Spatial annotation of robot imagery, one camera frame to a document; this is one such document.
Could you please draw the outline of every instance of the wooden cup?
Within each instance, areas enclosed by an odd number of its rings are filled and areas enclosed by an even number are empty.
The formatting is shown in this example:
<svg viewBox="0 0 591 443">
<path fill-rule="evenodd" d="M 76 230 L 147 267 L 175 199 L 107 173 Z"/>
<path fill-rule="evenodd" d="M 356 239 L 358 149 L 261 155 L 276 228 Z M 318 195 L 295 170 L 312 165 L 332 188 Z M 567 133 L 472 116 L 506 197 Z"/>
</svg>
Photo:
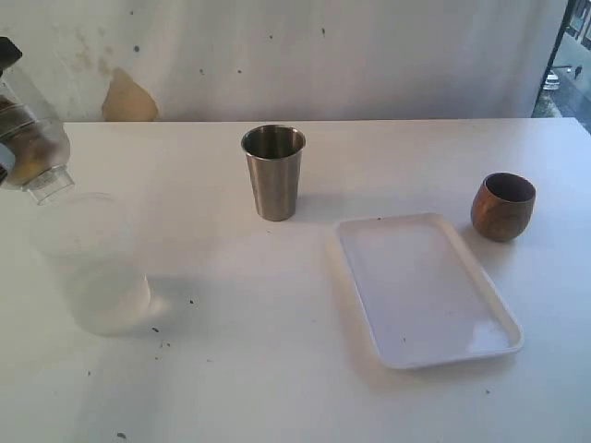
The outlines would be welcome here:
<svg viewBox="0 0 591 443">
<path fill-rule="evenodd" d="M 491 174 L 483 180 L 472 203 L 472 224 L 490 240 L 513 240 L 527 227 L 535 201 L 536 189 L 523 177 Z"/>
</svg>

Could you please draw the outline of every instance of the white wall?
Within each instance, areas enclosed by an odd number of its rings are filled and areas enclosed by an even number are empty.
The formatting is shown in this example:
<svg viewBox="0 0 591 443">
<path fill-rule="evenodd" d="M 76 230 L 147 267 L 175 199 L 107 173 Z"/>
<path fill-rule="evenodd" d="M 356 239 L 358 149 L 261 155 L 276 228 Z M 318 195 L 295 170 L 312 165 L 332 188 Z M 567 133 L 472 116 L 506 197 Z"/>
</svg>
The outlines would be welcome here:
<svg viewBox="0 0 591 443">
<path fill-rule="evenodd" d="M 163 120 L 515 117 L 566 1 L 5 0 L 0 34 L 67 120 L 117 66 Z"/>
</svg>

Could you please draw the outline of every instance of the table surface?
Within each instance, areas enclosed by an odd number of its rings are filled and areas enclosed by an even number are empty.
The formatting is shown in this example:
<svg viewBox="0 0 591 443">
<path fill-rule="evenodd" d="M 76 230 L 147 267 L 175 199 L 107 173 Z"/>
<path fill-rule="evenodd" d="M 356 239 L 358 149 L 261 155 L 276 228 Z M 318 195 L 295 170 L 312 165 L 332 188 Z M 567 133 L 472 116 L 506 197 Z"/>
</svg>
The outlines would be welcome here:
<svg viewBox="0 0 591 443">
<path fill-rule="evenodd" d="M 36 208 L 0 193 L 1 441 L 591 440 L 591 137 L 573 119 L 295 123 L 300 197 L 279 223 L 254 210 L 239 147 L 254 125 L 66 125 L 78 189 L 133 214 L 152 304 L 124 337 L 74 326 L 28 245 Z M 537 187 L 510 244 L 469 221 L 496 171 Z M 378 362 L 332 227 L 432 211 L 522 324 L 521 352 Z"/>
</svg>

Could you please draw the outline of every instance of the metal cup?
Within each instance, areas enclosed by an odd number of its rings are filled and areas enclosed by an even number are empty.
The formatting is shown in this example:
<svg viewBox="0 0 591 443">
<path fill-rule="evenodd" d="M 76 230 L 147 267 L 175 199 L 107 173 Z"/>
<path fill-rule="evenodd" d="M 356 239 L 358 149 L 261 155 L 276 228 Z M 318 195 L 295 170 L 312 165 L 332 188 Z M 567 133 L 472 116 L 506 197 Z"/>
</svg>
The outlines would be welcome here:
<svg viewBox="0 0 591 443">
<path fill-rule="evenodd" d="M 535 201 L 536 189 L 523 177 L 491 174 L 483 180 L 472 203 L 472 224 L 490 240 L 507 242 L 525 230 Z"/>
<path fill-rule="evenodd" d="M 296 212 L 304 146 L 304 134 L 289 126 L 259 126 L 242 137 L 255 206 L 263 219 L 280 222 Z"/>
</svg>

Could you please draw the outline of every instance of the white tray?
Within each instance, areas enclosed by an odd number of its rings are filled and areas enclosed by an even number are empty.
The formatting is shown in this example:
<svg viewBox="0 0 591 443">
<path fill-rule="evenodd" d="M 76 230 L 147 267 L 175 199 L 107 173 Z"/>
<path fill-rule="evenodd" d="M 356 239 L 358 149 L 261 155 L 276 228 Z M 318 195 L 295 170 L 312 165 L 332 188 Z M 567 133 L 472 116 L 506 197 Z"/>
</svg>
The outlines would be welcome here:
<svg viewBox="0 0 591 443">
<path fill-rule="evenodd" d="M 492 281 L 441 215 L 342 221 L 336 235 L 386 366 L 438 365 L 523 346 Z"/>
</svg>

